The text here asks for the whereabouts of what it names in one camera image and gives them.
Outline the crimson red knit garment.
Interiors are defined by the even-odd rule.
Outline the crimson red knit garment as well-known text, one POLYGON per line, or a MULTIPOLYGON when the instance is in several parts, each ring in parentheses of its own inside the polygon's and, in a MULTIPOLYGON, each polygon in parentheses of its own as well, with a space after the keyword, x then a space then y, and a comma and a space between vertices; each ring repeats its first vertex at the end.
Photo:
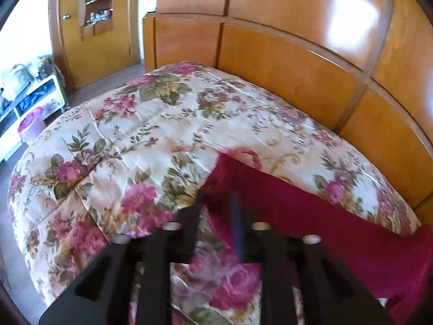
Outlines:
POLYGON ((396 324, 432 323, 432 228, 399 235, 256 170, 226 153, 200 188, 212 223, 233 242, 229 193, 241 207, 280 235, 316 234, 327 253, 346 266, 376 297, 396 324))

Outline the floral quilted bedspread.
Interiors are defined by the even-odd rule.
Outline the floral quilted bedspread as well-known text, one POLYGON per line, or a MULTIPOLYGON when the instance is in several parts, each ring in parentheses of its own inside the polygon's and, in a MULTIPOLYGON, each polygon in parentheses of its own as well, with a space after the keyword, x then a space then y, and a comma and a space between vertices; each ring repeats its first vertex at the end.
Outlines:
POLYGON ((42 301, 117 234, 149 235, 190 206, 219 152, 395 233, 420 226, 348 142, 263 88, 182 62, 69 110, 16 164, 8 210, 42 301))

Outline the pink plastic bucket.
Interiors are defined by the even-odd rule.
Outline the pink plastic bucket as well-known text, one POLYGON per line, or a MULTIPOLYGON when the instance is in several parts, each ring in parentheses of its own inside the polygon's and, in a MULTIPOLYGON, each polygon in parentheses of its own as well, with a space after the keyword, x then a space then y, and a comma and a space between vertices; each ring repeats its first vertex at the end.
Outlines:
POLYGON ((27 143, 27 145, 31 145, 46 128, 43 112, 43 108, 37 107, 19 124, 18 134, 21 141, 27 143))

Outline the white shelf unit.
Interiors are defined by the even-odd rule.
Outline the white shelf unit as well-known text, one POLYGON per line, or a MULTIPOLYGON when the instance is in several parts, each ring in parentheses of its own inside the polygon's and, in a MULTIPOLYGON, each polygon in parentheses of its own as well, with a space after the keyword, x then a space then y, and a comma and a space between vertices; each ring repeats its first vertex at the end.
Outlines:
POLYGON ((42 118, 63 110, 66 104, 63 88, 55 74, 41 82, 30 84, 1 114, 1 161, 7 161, 20 148, 20 122, 34 109, 43 109, 42 118))

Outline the grey bag on shelf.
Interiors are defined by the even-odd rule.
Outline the grey bag on shelf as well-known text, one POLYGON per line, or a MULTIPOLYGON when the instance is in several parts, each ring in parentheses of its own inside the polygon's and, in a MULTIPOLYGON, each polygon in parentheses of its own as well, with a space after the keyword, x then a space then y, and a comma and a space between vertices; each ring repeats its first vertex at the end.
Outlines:
POLYGON ((32 83, 32 78, 26 65, 17 64, 1 74, 1 83, 2 97, 14 101, 32 83))

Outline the wooden wardrobe with shelves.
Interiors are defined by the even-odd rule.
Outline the wooden wardrobe with shelves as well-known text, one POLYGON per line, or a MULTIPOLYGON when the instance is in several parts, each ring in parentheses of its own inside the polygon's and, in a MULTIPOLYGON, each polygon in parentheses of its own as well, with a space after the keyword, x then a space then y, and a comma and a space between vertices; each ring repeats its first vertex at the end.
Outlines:
POLYGON ((139 64, 138 0, 48 0, 48 14, 67 93, 139 64))

